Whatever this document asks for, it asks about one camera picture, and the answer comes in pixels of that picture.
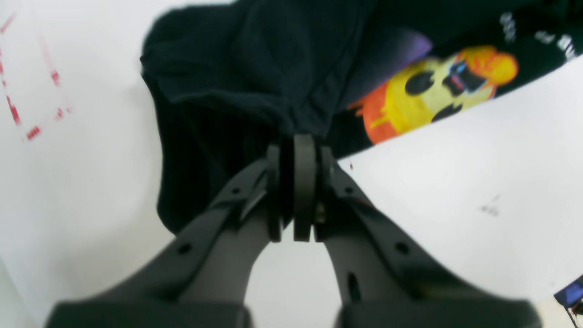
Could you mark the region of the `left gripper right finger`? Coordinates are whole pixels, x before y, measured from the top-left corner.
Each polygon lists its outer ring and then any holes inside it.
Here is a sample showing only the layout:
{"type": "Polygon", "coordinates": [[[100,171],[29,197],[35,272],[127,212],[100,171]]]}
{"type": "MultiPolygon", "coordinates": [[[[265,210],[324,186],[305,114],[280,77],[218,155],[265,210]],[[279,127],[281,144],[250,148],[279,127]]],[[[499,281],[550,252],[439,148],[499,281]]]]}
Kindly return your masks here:
{"type": "Polygon", "coordinates": [[[322,242],[342,308],[338,328],[540,328],[525,300],[458,277],[375,208],[311,135],[294,137],[294,240],[322,242]]]}

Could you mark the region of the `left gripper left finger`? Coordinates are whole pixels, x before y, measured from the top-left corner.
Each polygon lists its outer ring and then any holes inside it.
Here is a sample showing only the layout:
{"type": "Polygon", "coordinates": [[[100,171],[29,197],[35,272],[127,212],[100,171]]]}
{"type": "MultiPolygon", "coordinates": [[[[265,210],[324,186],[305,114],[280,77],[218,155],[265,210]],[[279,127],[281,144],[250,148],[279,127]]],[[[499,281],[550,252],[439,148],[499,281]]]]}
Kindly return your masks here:
{"type": "Polygon", "coordinates": [[[225,185],[200,216],[138,272],[108,291],[62,302],[48,328],[251,328],[251,270],[281,241],[281,148],[225,185]]]}

